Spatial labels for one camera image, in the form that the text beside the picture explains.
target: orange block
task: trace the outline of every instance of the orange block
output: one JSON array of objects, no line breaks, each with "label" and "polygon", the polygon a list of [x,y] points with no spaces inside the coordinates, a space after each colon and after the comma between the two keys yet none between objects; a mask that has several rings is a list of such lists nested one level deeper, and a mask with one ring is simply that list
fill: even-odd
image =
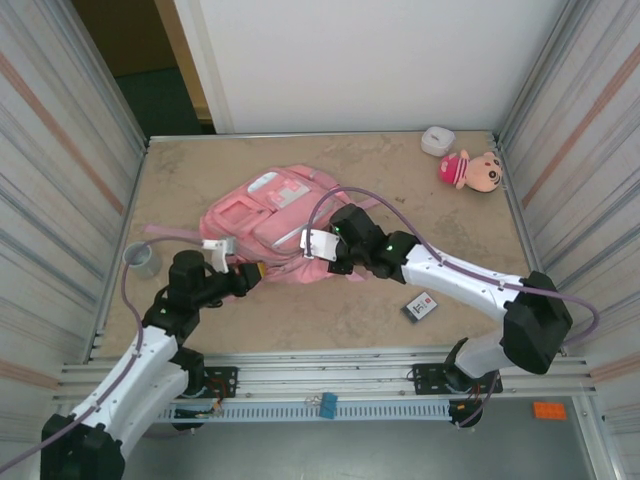
[{"label": "orange block", "polygon": [[547,420],[567,419],[567,411],[562,403],[533,402],[533,414],[536,418]]}]

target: gray corrugated wall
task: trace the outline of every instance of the gray corrugated wall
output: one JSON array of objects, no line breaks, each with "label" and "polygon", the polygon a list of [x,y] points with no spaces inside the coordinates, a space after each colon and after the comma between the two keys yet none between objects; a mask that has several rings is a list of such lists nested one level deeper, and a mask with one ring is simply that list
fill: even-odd
[{"label": "gray corrugated wall", "polygon": [[[585,355],[629,476],[640,475],[640,1],[594,1],[503,151],[542,268],[593,302]],[[571,308],[576,330],[589,312]]]},{"label": "gray corrugated wall", "polygon": [[82,28],[65,0],[0,3],[0,463],[83,360],[144,155]]}]

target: small card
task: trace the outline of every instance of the small card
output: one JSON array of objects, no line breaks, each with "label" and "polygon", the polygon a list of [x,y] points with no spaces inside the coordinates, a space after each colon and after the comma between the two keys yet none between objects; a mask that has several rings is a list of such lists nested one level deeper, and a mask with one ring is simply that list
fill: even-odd
[{"label": "small card", "polygon": [[418,295],[414,300],[402,307],[402,312],[411,320],[411,323],[418,323],[427,314],[436,308],[438,304],[426,292]]}]

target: pink plush toy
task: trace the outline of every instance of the pink plush toy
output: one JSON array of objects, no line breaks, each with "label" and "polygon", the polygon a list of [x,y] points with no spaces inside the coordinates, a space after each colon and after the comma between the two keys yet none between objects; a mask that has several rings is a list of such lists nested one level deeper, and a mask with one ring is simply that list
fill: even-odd
[{"label": "pink plush toy", "polygon": [[447,155],[440,161],[440,178],[461,189],[465,185],[478,192],[495,190],[502,180],[500,160],[491,152],[469,160],[466,150]]}]

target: wooden tabletop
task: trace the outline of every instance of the wooden tabletop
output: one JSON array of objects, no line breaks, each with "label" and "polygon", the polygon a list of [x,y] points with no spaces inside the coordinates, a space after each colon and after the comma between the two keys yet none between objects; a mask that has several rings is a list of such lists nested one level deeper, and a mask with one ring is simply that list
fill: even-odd
[{"label": "wooden tabletop", "polygon": [[[490,150],[486,132],[458,132],[454,150]],[[435,246],[481,266],[528,273],[505,193],[456,190],[437,175],[438,160],[420,149],[420,134],[317,135],[276,138],[185,139],[152,143],[146,158],[128,243],[153,238],[145,225],[196,230],[200,216],[225,193],[271,166],[303,163],[342,185],[372,190],[396,205]],[[385,207],[370,210],[387,232],[406,230]],[[172,256],[189,248],[161,243],[163,269],[150,280],[127,279],[144,313],[167,282]],[[436,291],[438,307],[417,324],[400,309],[423,289],[392,280],[354,283],[334,277],[310,285],[263,282],[243,299],[202,311],[186,345],[202,353],[450,345],[498,328],[479,311]],[[135,323],[116,285],[102,356],[120,355]]]}]

